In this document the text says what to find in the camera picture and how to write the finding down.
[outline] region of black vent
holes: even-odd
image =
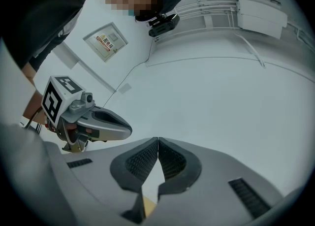
[[[228,183],[255,219],[270,209],[270,206],[242,178]]]
[[[74,168],[74,167],[78,167],[78,166],[81,166],[81,165],[86,165],[86,164],[92,163],[92,162],[93,161],[91,159],[82,159],[82,160],[79,160],[79,161],[68,162],[67,165],[70,168]]]
[[[158,144],[158,159],[166,181],[179,174],[186,167],[185,157],[162,142]]]
[[[152,143],[147,148],[128,158],[125,164],[126,169],[139,180],[144,182],[157,161],[157,155],[157,144]]]

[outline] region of white air conditioning unit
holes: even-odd
[[[280,39],[287,26],[287,15],[280,10],[279,0],[236,0],[240,28]]]

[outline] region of wall-mounted unit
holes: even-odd
[[[114,23],[93,31],[83,39],[104,62],[128,44]]]
[[[280,10],[279,0],[236,0],[236,5],[240,28],[281,38],[287,15]]]

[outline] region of hat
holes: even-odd
[[[181,0],[163,0],[162,6],[156,11],[145,11],[143,15],[135,16],[137,21],[148,21],[158,16],[159,14],[167,13],[175,8]]]

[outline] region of black sleeve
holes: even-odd
[[[34,68],[34,70],[36,72],[38,71],[38,69],[39,69],[40,65],[43,63],[43,61],[46,59],[47,55],[49,55],[50,52],[55,47],[60,45],[65,40],[65,38],[67,38],[67,36],[68,36],[68,34],[54,38],[52,41],[50,41],[50,43],[45,47],[45,49],[36,58],[32,57],[30,59],[29,63],[32,66],[32,68]]]

